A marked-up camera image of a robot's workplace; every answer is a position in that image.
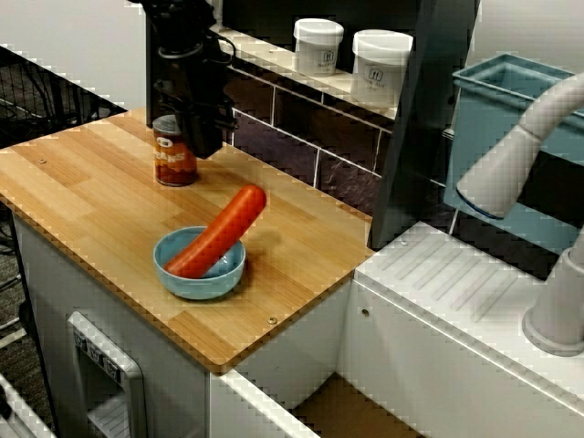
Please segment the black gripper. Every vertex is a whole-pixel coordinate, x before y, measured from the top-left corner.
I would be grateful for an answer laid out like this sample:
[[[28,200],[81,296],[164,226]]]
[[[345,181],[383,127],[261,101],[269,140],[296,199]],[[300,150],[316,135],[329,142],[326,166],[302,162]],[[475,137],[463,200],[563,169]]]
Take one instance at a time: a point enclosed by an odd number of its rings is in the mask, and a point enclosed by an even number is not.
[[[224,52],[218,41],[204,41],[181,52],[160,47],[158,56],[169,78],[155,86],[157,112],[176,114],[193,155],[207,159],[222,148],[223,130],[237,128],[234,103],[224,93],[234,55]]]

